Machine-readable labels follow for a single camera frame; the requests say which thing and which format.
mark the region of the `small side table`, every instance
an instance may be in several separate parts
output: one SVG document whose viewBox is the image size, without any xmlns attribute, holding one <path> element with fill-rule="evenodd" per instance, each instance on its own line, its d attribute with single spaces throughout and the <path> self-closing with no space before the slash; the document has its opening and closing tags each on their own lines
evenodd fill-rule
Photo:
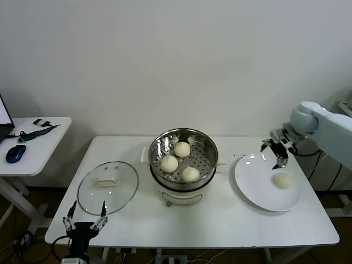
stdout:
<svg viewBox="0 0 352 264">
<path fill-rule="evenodd" d="M 21 131 L 29 133 L 40 130 L 39 126 L 33 125 L 33 121 L 36 119 L 38 117 L 13 118 L 15 129 L 12 133 L 19 134 Z M 35 176 L 43 170 L 51 154 L 72 123 L 70 117 L 44 117 L 42 119 L 50 121 L 53 125 L 60 124 L 60 126 L 46 135 L 26 142 L 26 152 L 19 162 L 10 164 L 5 160 L 8 150 L 18 144 L 17 138 L 4 139 L 0 143 L 0 194 L 12 203 L 0 219 L 0 227 L 10 215 L 14 206 L 32 219 L 28 228 L 28 231 L 32 232 L 32 234 L 35 234 L 37 228 L 49 227 L 51 223 L 51 219 L 43 215 L 48 204 L 44 203 L 38 209 L 34 208 L 23 197 L 23 195 L 29 194 L 28 189 L 17 179 L 17 177 Z"/>
</svg>

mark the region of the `white table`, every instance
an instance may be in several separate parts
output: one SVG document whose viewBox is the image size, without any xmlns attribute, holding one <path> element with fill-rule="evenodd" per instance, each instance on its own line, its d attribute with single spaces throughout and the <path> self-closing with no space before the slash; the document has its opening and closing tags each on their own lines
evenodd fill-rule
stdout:
<svg viewBox="0 0 352 264">
<path fill-rule="evenodd" d="M 302 198 L 291 211 L 268 212 L 249 202 L 234 181 L 234 155 L 257 153 L 265 137 L 212 137 L 219 151 L 219 161 L 226 165 L 218 174 L 202 200 L 190 206 L 166 207 L 157 195 L 149 165 L 141 162 L 143 147 L 149 147 L 150 136 L 98 136 L 93 139 L 60 207 L 46 233 L 45 240 L 65 234 L 62 217 L 77 198 L 84 176 L 97 165 L 108 161 L 124 161 L 135 167 L 140 184 L 134 198 L 117 213 L 108 216 L 108 223 L 91 240 L 91 246 L 129 248 L 273 248 L 329 245 L 339 235 L 320 204 L 311 185 L 294 157 L 289 164 L 301 185 Z M 95 221 L 96 216 L 77 206 L 74 222 Z M 286 263 L 295 250 L 283 259 Z"/>
<path fill-rule="evenodd" d="M 33 125 L 33 121 L 36 119 L 38 119 L 38 117 L 13 118 L 15 128 L 12 133 L 18 135 L 21 131 L 30 133 L 35 130 L 44 129 Z M 0 226 L 11 213 L 13 206 L 16 206 L 32 219 L 28 230 L 33 234 L 35 234 L 37 228 L 48 227 L 50 224 L 51 219 L 47 219 L 43 215 L 47 204 L 41 205 L 38 210 L 34 208 L 34 206 L 22 196 L 28 195 L 29 191 L 17 177 L 30 177 L 39 174 L 72 122 L 70 117 L 43 117 L 42 119 L 50 121 L 52 125 L 60 124 L 60 126 L 54 128 L 46 135 L 39 136 L 24 143 L 24 145 L 26 145 L 26 151 L 21 160 L 17 163 L 10 164 L 6 162 L 5 156 L 10 148 L 15 145 L 21 145 L 17 143 L 18 138 L 4 139 L 0 143 L 0 194 L 12 203 L 2 216 Z"/>
</svg>

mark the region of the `blue mouse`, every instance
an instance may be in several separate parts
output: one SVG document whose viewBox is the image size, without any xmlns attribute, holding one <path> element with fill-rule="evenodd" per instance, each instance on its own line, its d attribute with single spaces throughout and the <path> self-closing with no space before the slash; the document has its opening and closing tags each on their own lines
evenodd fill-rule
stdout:
<svg viewBox="0 0 352 264">
<path fill-rule="evenodd" d="M 23 153 L 26 151 L 26 146 L 25 145 L 17 145 L 9 149 L 9 151 L 6 154 L 6 161 L 8 163 L 15 163 L 19 161 Z"/>
</svg>

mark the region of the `pot handle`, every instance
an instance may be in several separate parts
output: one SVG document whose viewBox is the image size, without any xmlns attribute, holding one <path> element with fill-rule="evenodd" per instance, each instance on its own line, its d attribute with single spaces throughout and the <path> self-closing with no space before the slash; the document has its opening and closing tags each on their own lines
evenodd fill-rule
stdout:
<svg viewBox="0 0 352 264">
<path fill-rule="evenodd" d="M 141 162 L 142 163 L 145 163 L 145 162 L 149 163 L 148 151 L 147 151 L 146 147 L 143 147 L 142 156 L 141 156 Z"/>
</svg>

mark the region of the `dark floor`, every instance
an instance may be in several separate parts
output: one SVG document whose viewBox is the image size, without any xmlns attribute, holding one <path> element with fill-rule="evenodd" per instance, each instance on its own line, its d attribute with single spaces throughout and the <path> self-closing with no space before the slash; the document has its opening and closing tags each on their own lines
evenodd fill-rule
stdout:
<svg viewBox="0 0 352 264">
<path fill-rule="evenodd" d="M 28 196 L 28 200 L 36 207 L 45 202 L 49 203 L 49 208 L 46 212 L 47 217 L 53 217 L 56 209 L 58 208 L 61 199 L 64 196 L 63 190 L 33 190 Z M 336 196 L 326 195 L 321 199 L 325 208 L 340 207 L 341 204 Z M 0 215 L 2 215 L 9 202 L 0 196 Z M 332 220 L 339 235 L 340 243 L 334 246 L 318 246 L 303 255 L 296 258 L 291 263 L 299 264 L 344 264 L 352 263 L 352 219 L 351 218 L 335 218 Z M 13 232 L 15 230 L 15 237 L 25 232 L 30 221 L 23 215 L 22 212 L 16 210 L 16 227 L 14 229 L 14 212 L 10 215 L 8 220 L 5 222 L 3 227 L 0 229 L 0 264 L 14 263 L 17 259 L 13 259 L 13 248 L 12 246 L 7 247 L 13 241 Z M 43 259 L 50 251 L 49 245 L 44 240 L 45 229 L 41 229 L 35 234 L 35 241 L 42 241 L 30 246 L 28 249 L 21 253 L 21 258 L 28 262 L 33 263 Z M 95 253 L 101 254 L 101 248 L 92 249 Z M 280 254 L 284 249 L 273 249 L 273 257 Z M 56 252 L 60 257 L 67 254 L 66 246 L 57 246 Z M 197 255 L 204 252 L 204 250 L 163 250 L 163 254 L 170 255 L 188 255 L 188 259 L 192 260 Z M 208 250 L 201 256 L 201 259 L 209 260 L 212 256 L 221 252 L 221 250 Z M 138 263 L 147 264 L 155 256 L 155 249 L 138 249 L 136 254 L 127 254 L 124 264 Z M 122 254 L 117 254 L 113 249 L 110 249 L 107 263 L 113 263 L 113 260 L 117 257 L 122 257 Z M 223 254 L 212 260 L 214 264 L 219 263 L 266 263 L 264 251 L 261 249 L 234 249 L 228 250 Z M 59 263 L 52 255 L 43 263 Z M 206 261 L 198 261 L 195 263 L 206 263 Z M 120 264 L 120 259 L 117 258 L 113 264 Z"/>
</svg>

